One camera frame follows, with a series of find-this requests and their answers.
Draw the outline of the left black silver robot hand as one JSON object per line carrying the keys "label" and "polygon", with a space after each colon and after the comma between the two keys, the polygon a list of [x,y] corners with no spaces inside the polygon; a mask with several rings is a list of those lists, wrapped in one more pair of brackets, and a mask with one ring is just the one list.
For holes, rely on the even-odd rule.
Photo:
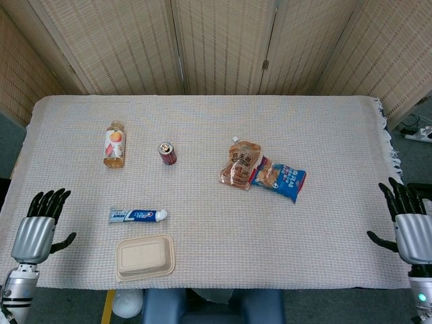
{"label": "left black silver robot hand", "polygon": [[53,242],[63,206],[71,192],[64,188],[39,192],[31,201],[25,218],[20,223],[11,251],[19,264],[38,265],[49,255],[67,248],[76,238],[72,232],[58,243]]}

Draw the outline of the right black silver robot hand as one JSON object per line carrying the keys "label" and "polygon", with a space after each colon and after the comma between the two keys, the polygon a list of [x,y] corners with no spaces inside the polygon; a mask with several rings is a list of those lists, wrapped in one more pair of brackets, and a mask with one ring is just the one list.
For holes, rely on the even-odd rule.
{"label": "right black silver robot hand", "polygon": [[379,189],[384,194],[396,240],[384,240],[372,231],[367,236],[376,245],[399,254],[409,265],[430,266],[431,215],[415,190],[393,177],[388,182],[388,185],[380,182]]}

